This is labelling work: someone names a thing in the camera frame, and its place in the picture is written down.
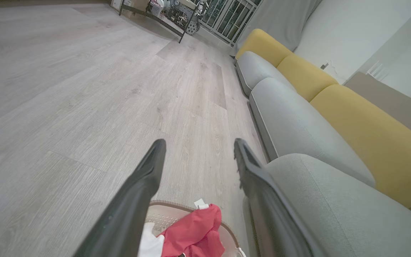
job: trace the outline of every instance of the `gray seat cushion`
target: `gray seat cushion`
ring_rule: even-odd
[[[250,106],[271,160],[305,153],[375,186],[375,179],[347,142],[302,96],[273,78],[262,80]]]
[[[266,169],[327,256],[411,256],[411,211],[398,202],[307,155]]]
[[[274,78],[296,91],[293,85],[273,65],[254,52],[244,52],[237,61],[237,71],[243,91],[247,96],[261,80]]]

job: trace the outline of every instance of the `clothing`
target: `clothing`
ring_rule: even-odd
[[[142,230],[141,242],[139,244],[138,257],[160,257],[163,251],[164,236],[155,237],[152,234],[155,223],[148,222],[144,224]]]
[[[222,212],[216,205],[195,210],[167,228],[162,257],[221,257],[225,249],[220,241],[218,228]]]

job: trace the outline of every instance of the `basket handle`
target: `basket handle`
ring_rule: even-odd
[[[242,248],[237,247],[236,249],[237,249],[237,253],[240,254],[241,257],[247,257],[247,256],[245,255],[245,253],[242,251]]]

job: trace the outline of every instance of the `metal railing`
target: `metal railing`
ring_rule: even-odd
[[[261,0],[212,0],[200,23],[234,46]]]

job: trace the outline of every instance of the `wooden floor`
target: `wooden floor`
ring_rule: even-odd
[[[0,256],[70,256],[157,138],[154,200],[215,203],[248,251],[234,139],[266,162],[248,99],[226,53],[177,40],[109,5],[0,8]]]

